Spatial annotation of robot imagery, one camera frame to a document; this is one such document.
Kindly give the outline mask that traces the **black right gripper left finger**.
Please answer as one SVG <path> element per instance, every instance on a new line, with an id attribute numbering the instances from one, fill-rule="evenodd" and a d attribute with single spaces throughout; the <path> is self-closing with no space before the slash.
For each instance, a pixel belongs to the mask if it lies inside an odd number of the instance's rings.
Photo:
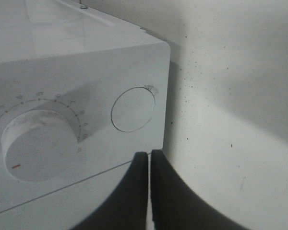
<path id="1" fill-rule="evenodd" d="M 110 196 L 74 230 L 145 230 L 148 156 L 138 152 Z"/>

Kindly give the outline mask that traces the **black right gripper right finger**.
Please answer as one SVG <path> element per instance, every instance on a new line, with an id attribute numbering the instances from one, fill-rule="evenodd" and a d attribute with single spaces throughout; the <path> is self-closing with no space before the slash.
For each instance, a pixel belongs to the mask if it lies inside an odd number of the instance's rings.
<path id="1" fill-rule="evenodd" d="M 162 150 L 151 152 L 150 188 L 156 230 L 245 230 L 194 193 Z"/>

